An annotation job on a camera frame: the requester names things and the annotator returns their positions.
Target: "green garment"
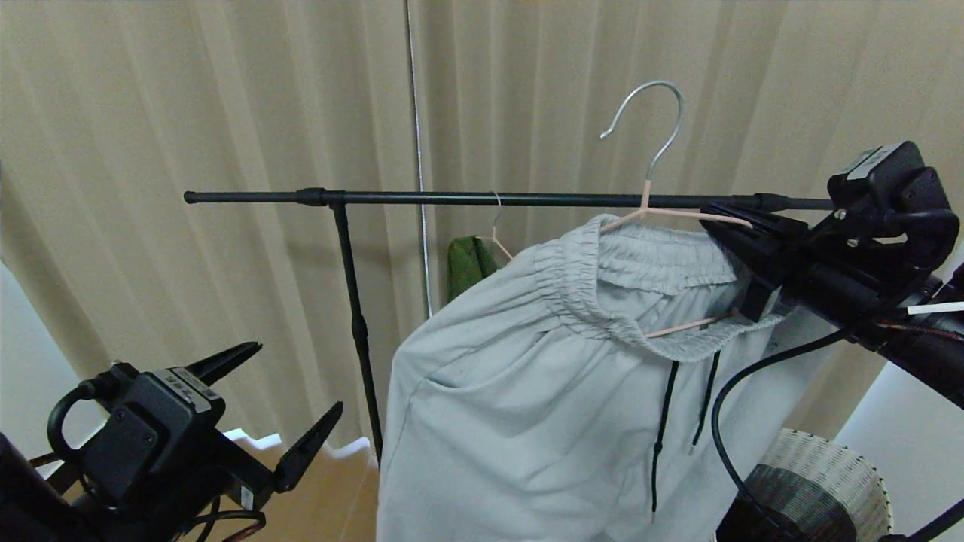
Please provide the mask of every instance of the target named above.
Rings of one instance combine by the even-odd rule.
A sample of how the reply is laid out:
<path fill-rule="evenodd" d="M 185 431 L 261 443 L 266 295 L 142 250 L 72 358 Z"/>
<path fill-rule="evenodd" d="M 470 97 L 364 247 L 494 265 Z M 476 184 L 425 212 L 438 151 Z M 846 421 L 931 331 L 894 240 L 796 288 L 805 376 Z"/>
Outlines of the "green garment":
<path fill-rule="evenodd" d="M 498 271 L 478 237 L 458 237 L 448 244 L 448 301 Z"/>

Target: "drawstring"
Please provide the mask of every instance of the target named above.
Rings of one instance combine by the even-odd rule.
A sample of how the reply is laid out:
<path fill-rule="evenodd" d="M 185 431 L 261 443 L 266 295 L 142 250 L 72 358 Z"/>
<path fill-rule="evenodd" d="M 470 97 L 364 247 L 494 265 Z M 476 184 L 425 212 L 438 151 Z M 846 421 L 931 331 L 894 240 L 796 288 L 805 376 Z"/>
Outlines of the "drawstring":
<path fill-rule="evenodd" d="M 700 409 L 700 424 L 696 426 L 696 435 L 693 436 L 693 444 L 689 447 L 690 454 L 693 453 L 696 445 L 700 442 L 700 434 L 703 433 L 703 423 L 707 420 L 707 410 L 710 409 L 710 399 L 713 395 L 713 379 L 716 378 L 716 368 L 720 365 L 720 352 L 722 352 L 722 350 L 717 350 L 716 353 L 713 354 L 713 365 L 710 366 L 710 378 L 707 380 L 707 392 L 703 395 L 703 408 Z"/>
<path fill-rule="evenodd" d="M 676 382 L 676 373 L 680 370 L 680 362 L 673 362 L 669 369 L 669 379 L 666 381 L 666 395 L 663 397 L 662 414 L 659 415 L 659 431 L 656 433 L 656 443 L 653 445 L 653 470 L 650 473 L 650 489 L 653 494 L 653 522 L 656 521 L 656 465 L 659 463 L 659 454 L 662 452 L 662 436 L 666 431 L 666 420 L 669 418 L 669 399 L 673 395 L 673 384 Z"/>

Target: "horizontal rod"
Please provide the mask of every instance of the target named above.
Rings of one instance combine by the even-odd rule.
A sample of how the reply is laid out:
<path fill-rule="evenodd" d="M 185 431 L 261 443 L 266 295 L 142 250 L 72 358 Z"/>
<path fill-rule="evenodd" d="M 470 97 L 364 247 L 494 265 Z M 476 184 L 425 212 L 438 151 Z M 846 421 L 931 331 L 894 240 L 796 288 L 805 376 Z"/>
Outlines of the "horizontal rod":
<path fill-rule="evenodd" d="M 520 205 L 554 207 L 638 207 L 638 194 L 525 194 L 494 192 L 360 192 L 305 188 L 294 192 L 185 192 L 187 203 L 332 203 Z M 832 210 L 830 200 L 788 198 L 778 194 L 753 196 L 650 196 L 650 206 L 700 208 L 711 203 L 735 203 L 765 211 L 784 209 Z"/>

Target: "clothing rack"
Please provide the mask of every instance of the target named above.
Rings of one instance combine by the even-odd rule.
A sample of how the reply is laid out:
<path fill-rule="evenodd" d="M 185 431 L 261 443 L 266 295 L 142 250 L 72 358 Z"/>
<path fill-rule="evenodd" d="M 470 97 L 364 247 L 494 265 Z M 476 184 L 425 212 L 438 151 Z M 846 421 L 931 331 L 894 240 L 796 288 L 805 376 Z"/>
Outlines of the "clothing rack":
<path fill-rule="evenodd" d="M 328 207 L 335 214 L 335 227 L 348 284 L 348 301 L 352 312 L 352 338 L 359 356 L 365 403 L 371 424 L 372 440 L 378 460 L 382 459 L 382 424 L 375 400 L 375 381 L 368 354 L 368 328 L 362 314 L 355 257 L 348 231 L 349 204 L 415 204 L 415 205 L 511 205 L 552 207 L 636 207 L 638 194 L 526 194 L 495 192 L 364 192 L 304 188 L 294 192 L 185 192 L 187 203 L 300 203 Z M 779 194 L 758 193 L 752 196 L 650 196 L 649 205 L 663 208 L 699 208 L 712 203 L 737 204 L 767 212 L 787 209 L 833 210 L 830 200 L 788 198 Z"/>

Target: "beige curtain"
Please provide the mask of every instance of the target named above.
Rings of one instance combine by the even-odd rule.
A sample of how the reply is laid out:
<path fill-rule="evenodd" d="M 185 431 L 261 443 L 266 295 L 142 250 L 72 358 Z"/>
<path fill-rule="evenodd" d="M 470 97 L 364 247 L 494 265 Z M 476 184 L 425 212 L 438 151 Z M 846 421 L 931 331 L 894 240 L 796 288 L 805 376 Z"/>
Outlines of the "beige curtain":
<path fill-rule="evenodd" d="M 179 365 L 257 339 L 265 349 L 217 386 L 224 426 L 290 443 L 342 399 L 344 443 L 367 422 L 330 212 L 187 206 L 182 191 L 412 190 L 420 169 L 430 190 L 637 192 L 672 97 L 648 91 L 612 138 L 598 134 L 632 88 L 665 78 L 688 111 L 656 193 L 823 197 L 860 150 L 913 139 L 960 210 L 962 10 L 3 3 L 3 257 L 84 376 L 111 359 Z M 437 308 L 444 246 L 487 231 L 495 210 L 428 210 Z M 509 208 L 502 240 L 517 251 L 595 212 Z M 424 317 L 417 208 L 349 214 L 384 394 L 393 349 Z M 836 432 L 881 364 L 846 352 L 792 424 Z"/>
<path fill-rule="evenodd" d="M 435 2 L 414 0 L 424 180 L 435 190 L 619 192 L 672 129 L 654 193 L 826 197 L 858 152 L 911 139 L 964 210 L 964 4 L 927 2 Z M 520 250 L 592 209 L 511 207 L 500 240 Z M 820 213 L 797 213 L 817 219 Z M 430 215 L 432 254 L 483 233 L 490 208 Z M 654 224 L 698 229 L 695 222 Z M 443 283 L 436 261 L 433 284 Z M 833 437 L 883 361 L 845 347 L 789 424 Z"/>
<path fill-rule="evenodd" d="M 82 377 L 264 349 L 225 428 L 368 434 L 331 212 L 184 190 L 416 187 L 404 7 L 5 2 L 3 257 Z M 380 388 L 423 319 L 417 209 L 352 207 Z"/>

